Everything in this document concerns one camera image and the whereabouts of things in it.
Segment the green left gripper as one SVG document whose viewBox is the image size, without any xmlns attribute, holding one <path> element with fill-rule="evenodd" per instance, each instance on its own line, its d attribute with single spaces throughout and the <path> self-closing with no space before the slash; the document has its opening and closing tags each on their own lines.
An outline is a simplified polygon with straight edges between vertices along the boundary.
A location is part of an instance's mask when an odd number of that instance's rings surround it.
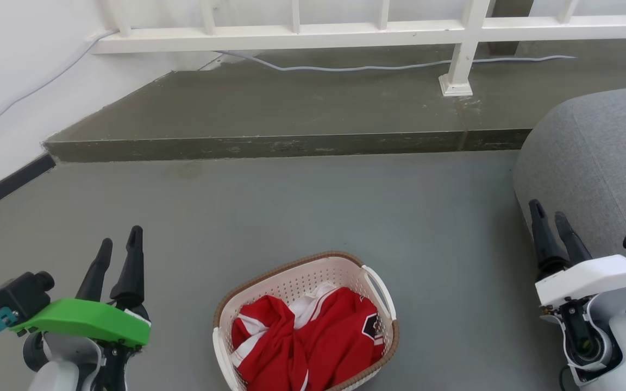
<svg viewBox="0 0 626 391">
<path fill-rule="evenodd" d="M 142 227 L 135 225 L 125 245 L 127 255 L 110 298 L 100 302 L 114 243 L 105 238 L 87 270 L 76 299 L 60 299 L 31 319 L 12 327 L 42 341 L 47 359 L 30 390 L 127 390 L 130 359 L 149 341 L 151 323 L 130 311 L 145 299 Z"/>
</svg>

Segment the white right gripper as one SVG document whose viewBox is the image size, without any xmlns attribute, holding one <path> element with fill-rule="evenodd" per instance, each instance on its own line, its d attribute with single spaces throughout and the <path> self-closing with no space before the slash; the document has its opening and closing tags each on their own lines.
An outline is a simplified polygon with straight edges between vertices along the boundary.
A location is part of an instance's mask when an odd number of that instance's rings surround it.
<svg viewBox="0 0 626 391">
<path fill-rule="evenodd" d="M 542 204 L 529 201 L 531 232 L 536 250 L 536 291 L 541 305 L 554 310 L 569 354 L 610 354 L 613 343 L 602 329 L 626 313 L 626 257 L 593 259 L 563 212 L 555 225 L 566 254 L 559 247 Z"/>
</svg>

